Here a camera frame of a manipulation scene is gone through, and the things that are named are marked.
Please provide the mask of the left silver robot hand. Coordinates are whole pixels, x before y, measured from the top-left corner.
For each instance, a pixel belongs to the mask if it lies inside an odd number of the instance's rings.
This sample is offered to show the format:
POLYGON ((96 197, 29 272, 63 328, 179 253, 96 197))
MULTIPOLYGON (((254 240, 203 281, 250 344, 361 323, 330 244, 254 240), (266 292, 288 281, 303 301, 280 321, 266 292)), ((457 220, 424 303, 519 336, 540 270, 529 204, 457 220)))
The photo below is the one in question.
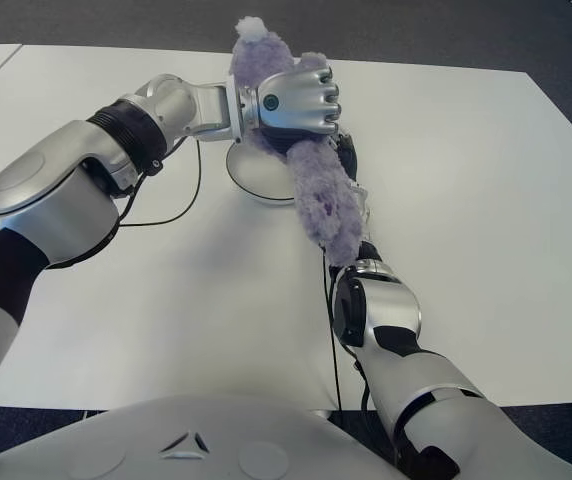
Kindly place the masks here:
POLYGON ((279 154, 338 131, 339 88, 330 67, 272 75, 256 93, 260 134, 279 154))

